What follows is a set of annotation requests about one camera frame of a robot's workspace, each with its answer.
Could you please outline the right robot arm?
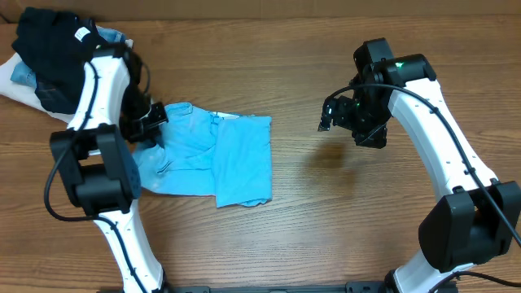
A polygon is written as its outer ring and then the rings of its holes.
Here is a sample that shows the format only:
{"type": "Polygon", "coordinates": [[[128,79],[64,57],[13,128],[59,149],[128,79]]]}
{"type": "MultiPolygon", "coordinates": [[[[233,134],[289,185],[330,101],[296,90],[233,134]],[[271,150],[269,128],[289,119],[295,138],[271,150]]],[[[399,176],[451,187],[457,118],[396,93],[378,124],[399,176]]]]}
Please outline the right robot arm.
{"type": "Polygon", "coordinates": [[[383,38],[353,55],[356,76],[329,95],[319,131],[339,126],[361,147],[387,144],[395,118],[414,144],[436,205],[418,228],[418,252],[382,281],[349,282],[349,292],[455,292],[476,265],[505,255],[520,240],[520,188],[500,181],[475,153],[453,118],[424,55],[397,58],[383,38]]]}

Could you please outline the light blue printed t-shirt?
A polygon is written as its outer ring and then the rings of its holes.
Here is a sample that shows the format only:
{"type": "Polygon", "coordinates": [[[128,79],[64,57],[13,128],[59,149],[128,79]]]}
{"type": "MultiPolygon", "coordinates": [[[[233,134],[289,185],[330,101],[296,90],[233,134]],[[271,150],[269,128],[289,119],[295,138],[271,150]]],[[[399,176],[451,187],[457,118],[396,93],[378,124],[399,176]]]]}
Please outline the light blue printed t-shirt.
{"type": "Polygon", "coordinates": [[[219,208],[273,198],[269,116],[211,112],[191,103],[165,108],[168,122],[133,153],[142,187],[162,195],[212,196],[219,208]]]}

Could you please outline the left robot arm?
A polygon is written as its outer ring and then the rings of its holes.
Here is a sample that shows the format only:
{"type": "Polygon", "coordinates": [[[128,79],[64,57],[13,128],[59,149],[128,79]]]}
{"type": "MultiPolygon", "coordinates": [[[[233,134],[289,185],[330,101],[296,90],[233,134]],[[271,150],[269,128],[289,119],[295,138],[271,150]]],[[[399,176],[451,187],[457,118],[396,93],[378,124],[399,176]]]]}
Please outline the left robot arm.
{"type": "Polygon", "coordinates": [[[162,103],[140,90],[146,65],[124,43],[100,46],[84,64],[85,82],[66,130],[50,136],[55,164],[44,204],[55,219],[92,221],[119,267],[123,292],[168,292],[138,211],[142,184],[130,143],[153,140],[168,122],[162,103]]]}

